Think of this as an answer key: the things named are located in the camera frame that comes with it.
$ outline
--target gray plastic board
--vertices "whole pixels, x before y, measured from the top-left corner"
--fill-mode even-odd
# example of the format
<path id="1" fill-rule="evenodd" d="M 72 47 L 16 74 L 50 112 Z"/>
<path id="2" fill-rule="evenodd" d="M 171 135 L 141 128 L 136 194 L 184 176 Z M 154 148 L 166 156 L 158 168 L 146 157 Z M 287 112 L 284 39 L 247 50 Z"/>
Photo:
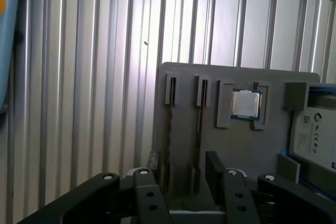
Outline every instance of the gray plastic board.
<path id="1" fill-rule="evenodd" d="M 170 105 L 171 78 L 175 99 Z M 201 104 L 202 80 L 207 81 L 203 109 L 200 191 L 193 194 L 194 145 Z M 154 149 L 161 150 L 164 174 L 166 143 L 170 135 L 170 182 L 167 196 L 184 198 L 182 207 L 206 210 L 214 207 L 205 180 L 205 152 L 216 151 L 226 168 L 240 169 L 249 178 L 275 173 L 277 154 L 288 146 L 291 114 L 285 111 L 285 82 L 319 82 L 315 73 L 164 63 L 160 66 L 155 109 Z M 233 89 L 261 93 L 260 119 L 231 119 Z"/>

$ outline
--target orange dot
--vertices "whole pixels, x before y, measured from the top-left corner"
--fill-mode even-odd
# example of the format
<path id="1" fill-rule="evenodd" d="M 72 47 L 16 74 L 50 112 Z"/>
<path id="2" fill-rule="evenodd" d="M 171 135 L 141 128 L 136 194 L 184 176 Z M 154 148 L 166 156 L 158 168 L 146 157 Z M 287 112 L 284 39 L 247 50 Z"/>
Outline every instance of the orange dot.
<path id="1" fill-rule="evenodd" d="M 6 0 L 0 0 L 0 15 L 2 15 L 5 12 L 6 8 Z"/>

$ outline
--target light blue case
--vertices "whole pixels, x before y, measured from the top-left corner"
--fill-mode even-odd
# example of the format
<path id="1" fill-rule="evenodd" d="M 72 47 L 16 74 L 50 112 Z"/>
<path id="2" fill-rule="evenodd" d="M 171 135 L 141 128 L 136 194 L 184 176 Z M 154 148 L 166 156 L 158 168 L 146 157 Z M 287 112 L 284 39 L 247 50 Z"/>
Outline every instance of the light blue case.
<path id="1" fill-rule="evenodd" d="M 12 54 L 18 0 L 6 0 L 5 13 L 0 16 L 0 110 L 3 106 L 7 82 L 10 56 Z"/>

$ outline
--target metal panel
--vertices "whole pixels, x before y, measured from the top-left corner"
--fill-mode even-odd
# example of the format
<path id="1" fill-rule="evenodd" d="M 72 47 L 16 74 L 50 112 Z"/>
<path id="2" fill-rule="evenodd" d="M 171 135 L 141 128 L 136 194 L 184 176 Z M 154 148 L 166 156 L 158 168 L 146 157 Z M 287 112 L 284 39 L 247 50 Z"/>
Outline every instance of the metal panel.
<path id="1" fill-rule="evenodd" d="M 327 22 L 330 0 L 317 0 L 315 20 L 313 27 L 313 39 L 310 51 L 309 72 L 318 73 L 321 76 L 324 44 L 327 35 Z"/>
<path id="2" fill-rule="evenodd" d="M 215 0 L 211 64 L 233 66 L 239 0 Z"/>
<path id="3" fill-rule="evenodd" d="M 118 0 L 117 27 L 114 51 L 113 99 L 111 116 L 111 135 L 108 147 L 108 171 L 120 173 L 123 139 L 123 120 L 125 105 L 125 62 L 128 46 L 130 0 Z"/>
<path id="4" fill-rule="evenodd" d="M 95 95 L 93 101 L 93 129 L 91 143 L 90 177 L 101 173 L 103 168 L 104 120 L 107 83 L 107 59 L 109 44 L 111 0 L 99 0 L 97 59 L 95 70 Z"/>
<path id="5" fill-rule="evenodd" d="M 6 223 L 8 115 L 0 115 L 0 223 Z"/>
<path id="6" fill-rule="evenodd" d="M 141 166 L 142 155 L 142 136 L 144 126 L 144 104 L 145 104 L 145 87 L 146 87 L 146 73 L 147 73 L 147 57 L 148 57 L 148 41 L 149 41 L 149 23 L 151 12 L 151 0 L 144 0 L 143 3 L 143 18 L 141 40 L 142 46 L 140 51 L 140 70 L 139 70 L 139 84 L 138 84 L 138 103 L 137 103 L 137 117 L 136 117 L 136 132 L 135 132 L 135 166 Z"/>
<path id="7" fill-rule="evenodd" d="M 308 72 L 317 0 L 306 0 L 299 70 Z"/>
<path id="8" fill-rule="evenodd" d="M 0 223 L 102 170 L 145 165 L 162 62 L 315 71 L 335 83 L 334 9 L 335 0 L 20 0 Z"/>
<path id="9" fill-rule="evenodd" d="M 194 0 L 183 0 L 179 62 L 190 62 Z"/>
<path id="10" fill-rule="evenodd" d="M 50 41 L 48 55 L 47 85 L 47 148 L 46 148 L 46 194 L 45 204 L 57 197 L 59 177 L 59 128 L 60 128 L 60 90 L 62 64 L 62 22 L 64 0 L 51 0 Z"/>
<path id="11" fill-rule="evenodd" d="M 336 12 L 334 9 L 327 83 L 336 83 Z"/>
<path id="12" fill-rule="evenodd" d="M 197 0 L 197 11 L 195 21 L 195 43 L 193 63 L 205 64 L 205 42 L 206 42 L 206 18 L 208 13 L 208 0 Z"/>
<path id="13" fill-rule="evenodd" d="M 172 62 L 179 62 L 180 61 L 180 39 L 181 39 L 181 26 L 182 26 L 182 10 L 183 10 L 183 0 L 176 0 L 176 3 L 175 3 L 175 17 L 174 17 Z"/>
<path id="14" fill-rule="evenodd" d="M 263 68 L 269 0 L 246 0 L 241 66 Z"/>
<path id="15" fill-rule="evenodd" d="M 176 0 L 165 0 L 162 63 L 172 61 Z"/>
<path id="16" fill-rule="evenodd" d="M 113 85 L 114 85 L 114 56 L 117 37 L 117 14 L 118 0 L 111 0 L 110 7 L 110 30 L 107 61 L 107 85 L 106 85 L 106 103 L 105 103 L 105 122 L 104 122 L 104 150 L 103 150 L 103 171 L 110 169 L 110 145 L 112 141 L 112 107 L 113 107 Z"/>
<path id="17" fill-rule="evenodd" d="M 128 87 L 126 96 L 125 130 L 122 147 L 122 176 L 134 167 L 136 110 L 138 107 L 138 83 L 140 70 L 140 53 L 142 47 L 147 47 L 145 38 L 141 37 L 144 0 L 133 0 L 132 30 L 130 41 L 130 60 L 128 66 Z"/>
<path id="18" fill-rule="evenodd" d="M 300 0 L 277 0 L 271 69 L 292 70 L 299 3 Z"/>
<path id="19" fill-rule="evenodd" d="M 60 174 L 58 196 L 70 190 L 72 121 L 75 86 L 75 57 L 77 47 L 77 0 L 66 0 L 64 66 L 62 75 L 62 114 L 60 134 Z"/>
<path id="20" fill-rule="evenodd" d="M 93 75 L 96 42 L 96 18 L 97 0 L 85 0 L 84 2 L 84 38 L 81 73 L 81 86 L 79 95 L 79 128 L 77 153 L 76 182 L 79 185 L 89 178 L 90 155 L 92 151 L 92 114 L 93 114 Z"/>
<path id="21" fill-rule="evenodd" d="M 32 1 L 32 18 L 44 20 L 44 0 Z M 30 58 L 30 98 L 29 98 L 29 160 L 28 160 L 28 195 L 27 213 L 38 209 L 39 153 L 40 153 L 40 118 L 41 85 L 43 61 L 43 22 L 37 22 L 31 29 L 32 53 Z"/>
<path id="22" fill-rule="evenodd" d="M 17 29 L 23 33 L 24 40 L 15 51 L 15 110 L 14 110 L 14 185 L 13 185 L 13 222 L 27 215 L 27 180 L 29 160 L 29 84 L 30 84 L 30 36 L 32 0 L 19 0 Z"/>
<path id="23" fill-rule="evenodd" d="M 147 59 L 146 86 L 145 86 L 141 164 L 147 163 L 149 153 L 151 152 L 152 149 L 153 126 L 154 126 L 154 103 L 155 103 L 154 96 L 155 96 L 156 72 L 158 67 L 157 56 L 159 52 L 158 38 L 159 38 L 160 21 L 161 21 L 161 4 L 162 0 L 151 0 L 151 12 L 150 12 L 151 20 L 149 24 L 148 59 Z"/>

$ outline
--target screw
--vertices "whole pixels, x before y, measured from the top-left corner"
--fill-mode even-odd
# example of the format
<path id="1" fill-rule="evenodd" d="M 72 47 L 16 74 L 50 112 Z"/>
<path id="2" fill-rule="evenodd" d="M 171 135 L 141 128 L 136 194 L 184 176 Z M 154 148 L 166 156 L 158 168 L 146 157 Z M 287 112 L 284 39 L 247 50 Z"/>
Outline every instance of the screw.
<path id="1" fill-rule="evenodd" d="M 268 180 L 270 180 L 270 181 L 274 181 L 274 180 L 275 180 L 275 177 L 272 176 L 272 175 L 266 175 L 266 176 L 265 176 L 265 179 L 268 179 Z"/>
<path id="2" fill-rule="evenodd" d="M 104 177 L 104 179 L 111 179 L 111 178 L 113 178 L 112 175 L 107 175 L 107 176 Z"/>
<path id="3" fill-rule="evenodd" d="M 235 170 L 229 170 L 227 173 L 235 176 L 237 174 L 237 172 Z"/>

